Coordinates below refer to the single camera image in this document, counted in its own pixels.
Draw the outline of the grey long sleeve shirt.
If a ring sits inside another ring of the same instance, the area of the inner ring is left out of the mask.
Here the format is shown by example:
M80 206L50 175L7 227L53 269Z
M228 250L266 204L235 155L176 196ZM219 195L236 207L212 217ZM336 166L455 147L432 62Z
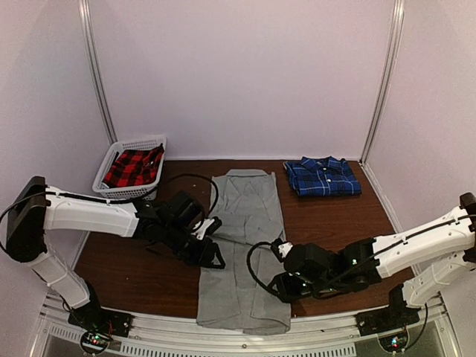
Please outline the grey long sleeve shirt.
M224 269L202 268L196 323L249 335L279 335L290 330L291 307L253 279L270 282L283 268L268 243L285 239L276 175L263 170L229 170L213 178L213 216L222 226L213 234Z

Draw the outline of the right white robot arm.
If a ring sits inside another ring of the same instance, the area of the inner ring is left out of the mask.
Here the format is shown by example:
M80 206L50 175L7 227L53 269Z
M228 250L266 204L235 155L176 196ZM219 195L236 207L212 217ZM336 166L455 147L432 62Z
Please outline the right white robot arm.
M442 288L475 269L475 195L464 193L457 207L408 231L363 239L338 252L314 243L271 245L284 271L268 288L284 303L360 292L408 267L432 264L396 290L398 300L382 310L382 323L397 328Z

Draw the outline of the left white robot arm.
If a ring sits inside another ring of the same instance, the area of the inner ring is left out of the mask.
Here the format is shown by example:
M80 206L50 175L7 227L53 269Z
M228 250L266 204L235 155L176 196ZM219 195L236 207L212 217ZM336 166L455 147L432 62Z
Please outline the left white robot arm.
M43 177L34 176L1 217L7 220L3 252L28 265L91 330L105 326L106 311L92 285L47 244L46 231L91 231L159 242L188 265L225 267L219 246L210 238L221 220L209 217L203 206L184 191L165 202L143 196L102 199L48 186Z

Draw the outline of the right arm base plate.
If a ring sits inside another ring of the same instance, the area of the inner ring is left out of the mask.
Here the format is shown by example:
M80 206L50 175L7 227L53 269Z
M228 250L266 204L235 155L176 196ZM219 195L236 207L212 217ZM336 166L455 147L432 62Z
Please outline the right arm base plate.
M418 309L396 310L388 306L356 315L356 324L361 336L401 329L417 322L419 322Z

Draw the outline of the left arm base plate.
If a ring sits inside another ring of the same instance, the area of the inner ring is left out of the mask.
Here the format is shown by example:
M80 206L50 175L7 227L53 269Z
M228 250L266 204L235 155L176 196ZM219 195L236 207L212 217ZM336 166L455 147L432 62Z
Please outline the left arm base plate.
M109 309L84 315L74 310L69 313L68 322L86 330L100 332L103 335L127 338L132 324L132 315Z

